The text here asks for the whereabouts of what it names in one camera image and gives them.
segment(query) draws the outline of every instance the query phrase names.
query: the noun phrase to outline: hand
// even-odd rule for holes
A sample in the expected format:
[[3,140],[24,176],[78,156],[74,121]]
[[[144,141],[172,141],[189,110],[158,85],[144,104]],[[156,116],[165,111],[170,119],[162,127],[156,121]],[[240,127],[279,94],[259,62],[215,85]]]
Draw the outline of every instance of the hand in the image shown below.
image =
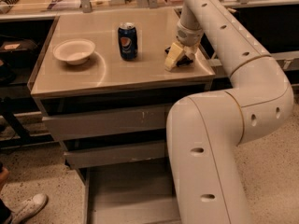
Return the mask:
[[9,170],[6,167],[3,167],[0,173],[0,192],[3,186],[7,183],[9,177]]

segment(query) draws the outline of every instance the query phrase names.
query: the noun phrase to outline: can lid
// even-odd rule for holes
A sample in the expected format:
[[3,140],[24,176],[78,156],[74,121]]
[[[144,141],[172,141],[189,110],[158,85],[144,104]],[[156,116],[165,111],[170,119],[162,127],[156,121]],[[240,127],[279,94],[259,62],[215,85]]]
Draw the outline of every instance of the can lid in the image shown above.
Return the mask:
[[135,28],[134,24],[131,22],[122,22],[120,24],[120,28],[124,29],[124,30],[130,30],[132,28]]

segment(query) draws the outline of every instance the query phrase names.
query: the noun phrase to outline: black pants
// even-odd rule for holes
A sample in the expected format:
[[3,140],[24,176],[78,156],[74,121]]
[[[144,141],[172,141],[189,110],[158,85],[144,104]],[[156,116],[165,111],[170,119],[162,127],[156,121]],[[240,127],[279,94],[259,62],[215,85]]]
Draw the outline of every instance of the black pants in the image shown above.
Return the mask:
[[0,199],[0,223],[4,223],[10,216],[11,211],[5,206]]

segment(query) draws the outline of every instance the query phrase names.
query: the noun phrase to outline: countertop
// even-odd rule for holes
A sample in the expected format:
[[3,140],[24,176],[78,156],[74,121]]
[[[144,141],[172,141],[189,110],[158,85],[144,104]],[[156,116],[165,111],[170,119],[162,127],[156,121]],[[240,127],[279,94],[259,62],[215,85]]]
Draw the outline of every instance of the countertop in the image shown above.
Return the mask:
[[[138,57],[124,61],[118,48],[118,26],[135,24]],[[61,15],[32,89],[39,98],[64,97],[86,93],[175,86],[183,82],[204,82],[214,72],[198,50],[191,67],[164,70],[165,49],[176,40],[178,15],[172,7],[124,8],[92,13]],[[79,66],[59,62],[53,49],[74,38],[95,43],[91,59]]]

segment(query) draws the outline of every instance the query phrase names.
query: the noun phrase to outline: bottle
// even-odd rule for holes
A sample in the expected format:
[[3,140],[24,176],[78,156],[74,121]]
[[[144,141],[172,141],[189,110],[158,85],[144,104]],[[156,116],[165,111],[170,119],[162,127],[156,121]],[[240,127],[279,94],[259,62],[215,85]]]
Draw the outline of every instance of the bottle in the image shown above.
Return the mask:
[[16,4],[19,0],[1,0],[0,1],[0,14],[8,13],[12,6]]

